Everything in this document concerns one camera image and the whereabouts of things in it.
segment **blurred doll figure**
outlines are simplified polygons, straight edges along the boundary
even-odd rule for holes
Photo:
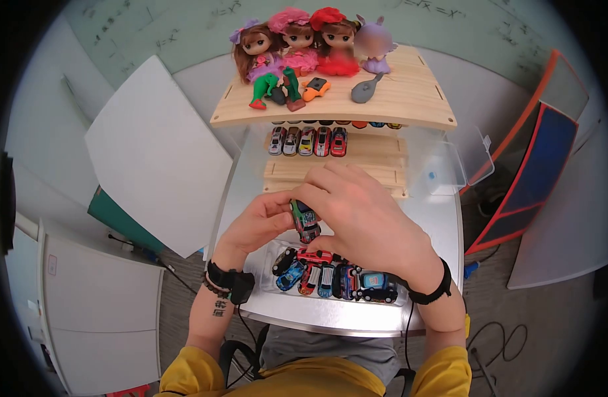
[[[355,35],[355,48],[359,53],[368,57],[361,67],[374,74],[390,73],[386,56],[388,52],[393,52],[398,45],[392,42],[392,35],[383,26],[383,17],[379,17],[376,23],[366,22],[359,14],[356,18],[361,22],[362,27]]]
[[[315,31],[310,26],[308,12],[286,7],[268,20],[268,28],[279,34],[283,48],[288,48],[282,56],[284,67],[295,70],[295,76],[308,75],[317,67],[317,51],[312,48]]]
[[[353,76],[359,73],[353,42],[356,24],[333,7],[321,8],[310,17],[317,44],[317,71],[327,75]]]
[[[279,40],[266,22],[248,20],[243,28],[229,36],[229,41],[233,43],[233,59],[244,84],[253,83],[267,73],[282,76]]]

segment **left hand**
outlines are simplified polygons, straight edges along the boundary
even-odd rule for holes
[[[254,198],[220,237],[212,262],[224,271],[241,271],[248,254],[294,229],[291,197],[291,191],[282,191]]]

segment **yellow shirt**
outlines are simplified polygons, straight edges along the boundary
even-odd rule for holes
[[[225,390],[218,363],[201,349],[183,347],[160,379],[157,397],[376,397],[385,393],[385,385],[376,375],[339,357],[305,358],[261,373],[264,379]],[[450,346],[422,365],[410,395],[462,397],[469,395],[470,385],[467,350]]]

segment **green toy dinosaur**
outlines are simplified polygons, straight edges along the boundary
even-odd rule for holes
[[[265,95],[271,96],[271,90],[276,87],[280,79],[273,73],[267,73],[258,77],[253,83],[253,99],[249,104],[253,109],[266,109],[266,103],[262,102],[262,97]]]

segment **gray toy animal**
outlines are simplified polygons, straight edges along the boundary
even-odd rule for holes
[[[368,102],[370,98],[372,98],[372,95],[374,95],[374,90],[377,88],[377,83],[382,77],[383,72],[379,72],[372,80],[362,81],[361,83],[357,84],[355,88],[352,89],[352,100],[357,104],[364,104],[365,102]]]

